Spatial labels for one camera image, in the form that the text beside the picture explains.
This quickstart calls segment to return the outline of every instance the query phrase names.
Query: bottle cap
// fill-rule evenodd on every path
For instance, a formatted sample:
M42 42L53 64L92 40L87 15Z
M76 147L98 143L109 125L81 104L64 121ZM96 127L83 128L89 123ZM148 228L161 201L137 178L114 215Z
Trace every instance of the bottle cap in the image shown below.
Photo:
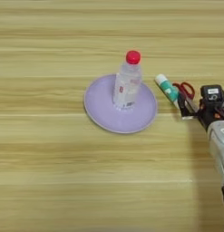
M141 59L141 54L137 51L129 51L126 54L126 61L129 64L138 64Z

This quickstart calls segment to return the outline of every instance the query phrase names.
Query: plate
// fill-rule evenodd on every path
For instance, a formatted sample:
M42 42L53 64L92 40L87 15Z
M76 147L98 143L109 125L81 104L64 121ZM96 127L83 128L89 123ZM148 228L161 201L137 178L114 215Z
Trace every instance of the plate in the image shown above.
M118 110L112 95L115 74L95 80L84 95L84 106L90 118L102 128L116 133L134 133L147 128L157 114L157 101L151 90L141 84L135 105L129 110Z

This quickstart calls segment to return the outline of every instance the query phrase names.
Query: wooden table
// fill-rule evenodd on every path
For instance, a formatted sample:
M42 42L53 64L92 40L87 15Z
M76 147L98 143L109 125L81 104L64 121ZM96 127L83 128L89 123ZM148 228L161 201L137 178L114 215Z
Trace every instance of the wooden table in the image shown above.
M83 94L130 49L159 114L123 136L89 120ZM224 231L206 132L159 73L196 102L224 87L224 1L0 0L0 232Z

